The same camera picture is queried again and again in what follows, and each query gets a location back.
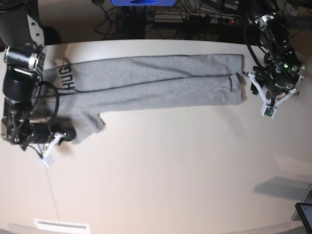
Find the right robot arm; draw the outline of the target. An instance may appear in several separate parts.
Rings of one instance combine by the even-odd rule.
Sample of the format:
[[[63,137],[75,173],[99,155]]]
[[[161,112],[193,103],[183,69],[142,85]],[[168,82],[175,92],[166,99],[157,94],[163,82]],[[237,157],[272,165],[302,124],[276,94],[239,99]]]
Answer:
[[[2,92],[5,96],[1,138],[23,151],[31,147],[41,162],[50,167],[52,149],[76,137],[70,121],[57,117],[60,96],[55,85],[42,77],[46,57],[44,29],[39,20],[36,0],[0,2],[0,38],[5,44],[6,73]],[[53,92],[52,114],[33,118],[43,89]]]

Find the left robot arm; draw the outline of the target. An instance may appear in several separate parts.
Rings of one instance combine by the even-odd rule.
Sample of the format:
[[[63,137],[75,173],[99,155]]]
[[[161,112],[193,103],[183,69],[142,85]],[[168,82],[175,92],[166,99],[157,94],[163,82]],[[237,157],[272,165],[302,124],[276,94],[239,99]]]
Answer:
[[[290,44],[290,34],[274,0],[240,0],[238,9],[245,18],[245,43],[256,63],[252,72],[243,74],[252,82],[252,93],[263,100],[262,115],[274,118],[278,106],[298,94],[296,87],[304,79],[305,67]],[[249,41],[252,24],[258,25],[260,47],[267,49],[265,65],[259,62]]]

